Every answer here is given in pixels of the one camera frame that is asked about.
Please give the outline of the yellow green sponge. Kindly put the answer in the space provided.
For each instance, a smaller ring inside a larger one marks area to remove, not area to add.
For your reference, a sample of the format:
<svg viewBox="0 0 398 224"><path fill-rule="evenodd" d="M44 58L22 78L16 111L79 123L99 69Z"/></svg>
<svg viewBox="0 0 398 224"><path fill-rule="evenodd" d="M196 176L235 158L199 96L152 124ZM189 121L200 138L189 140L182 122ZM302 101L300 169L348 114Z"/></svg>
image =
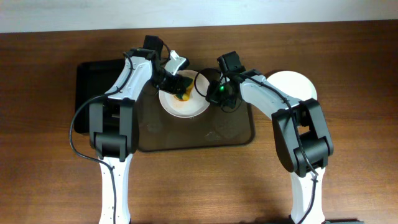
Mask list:
<svg viewBox="0 0 398 224"><path fill-rule="evenodd" d="M183 92L174 95L175 99L178 101L188 101L193 89L193 79L189 77L182 77L178 86L182 87Z"/></svg>

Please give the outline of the white plate with orange stain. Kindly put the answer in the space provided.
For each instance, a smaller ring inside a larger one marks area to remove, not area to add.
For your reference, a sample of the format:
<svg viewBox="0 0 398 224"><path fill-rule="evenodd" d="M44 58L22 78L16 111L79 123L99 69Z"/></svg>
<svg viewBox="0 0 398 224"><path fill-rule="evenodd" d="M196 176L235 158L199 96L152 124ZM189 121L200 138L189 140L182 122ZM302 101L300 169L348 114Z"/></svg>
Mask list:
<svg viewBox="0 0 398 224"><path fill-rule="evenodd" d="M197 72L193 70L181 70L177 74L194 79ZM202 95L205 95L209 84L208 79L200 73L196 79L196 87ZM179 101L174 95L164 91L159 92L159 100L166 112L178 118L192 118L197 116L204 112L210 105L205 100L205 97L199 95L195 87L192 88L190 98L187 101Z"/></svg>

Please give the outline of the pale green plate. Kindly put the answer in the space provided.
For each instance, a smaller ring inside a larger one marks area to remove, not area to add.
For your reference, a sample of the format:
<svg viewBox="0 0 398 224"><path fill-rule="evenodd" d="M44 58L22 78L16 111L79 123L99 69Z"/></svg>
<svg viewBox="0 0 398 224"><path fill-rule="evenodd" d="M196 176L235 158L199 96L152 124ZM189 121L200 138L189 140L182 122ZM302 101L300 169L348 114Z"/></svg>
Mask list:
<svg viewBox="0 0 398 224"><path fill-rule="evenodd" d="M317 91L314 84L304 75L293 71L276 72L267 78L267 81L284 93L300 100L317 100Z"/></svg>

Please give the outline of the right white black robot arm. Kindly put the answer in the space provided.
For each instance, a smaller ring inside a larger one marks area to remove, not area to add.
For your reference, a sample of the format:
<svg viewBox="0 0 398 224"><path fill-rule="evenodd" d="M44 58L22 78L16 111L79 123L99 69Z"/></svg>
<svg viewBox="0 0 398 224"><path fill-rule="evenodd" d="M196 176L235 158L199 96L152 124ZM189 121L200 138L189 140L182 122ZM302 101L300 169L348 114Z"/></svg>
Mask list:
<svg viewBox="0 0 398 224"><path fill-rule="evenodd" d="M272 121L277 157L292 182L290 221L325 223L322 180L334 145L319 102L283 92L257 70L224 72L210 83L205 99L230 108L242 100Z"/></svg>

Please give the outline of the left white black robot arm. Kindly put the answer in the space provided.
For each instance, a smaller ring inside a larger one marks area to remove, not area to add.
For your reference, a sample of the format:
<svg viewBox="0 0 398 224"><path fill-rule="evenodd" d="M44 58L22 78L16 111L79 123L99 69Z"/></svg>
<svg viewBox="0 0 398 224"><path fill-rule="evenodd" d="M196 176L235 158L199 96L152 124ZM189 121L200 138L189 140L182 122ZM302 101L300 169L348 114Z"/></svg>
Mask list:
<svg viewBox="0 0 398 224"><path fill-rule="evenodd" d="M193 79L178 74L185 58L163 66L156 50L132 49L116 82L103 95L90 100L90 146L102 171L100 223L129 223L129 167L139 143L136 102L147 83L183 98Z"/></svg>

